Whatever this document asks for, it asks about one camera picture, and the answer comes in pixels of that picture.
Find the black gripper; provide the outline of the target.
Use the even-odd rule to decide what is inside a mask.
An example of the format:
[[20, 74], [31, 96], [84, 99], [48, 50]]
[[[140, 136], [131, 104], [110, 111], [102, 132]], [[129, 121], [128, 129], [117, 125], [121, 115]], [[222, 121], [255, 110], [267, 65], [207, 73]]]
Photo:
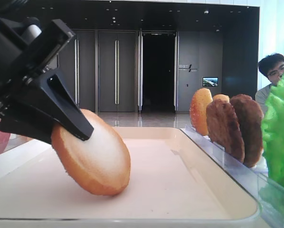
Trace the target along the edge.
[[94, 128], [66, 89], [62, 71], [49, 66], [74, 33], [55, 19], [35, 38], [24, 38], [33, 25], [0, 18], [0, 131], [51, 144], [59, 124], [86, 141]]

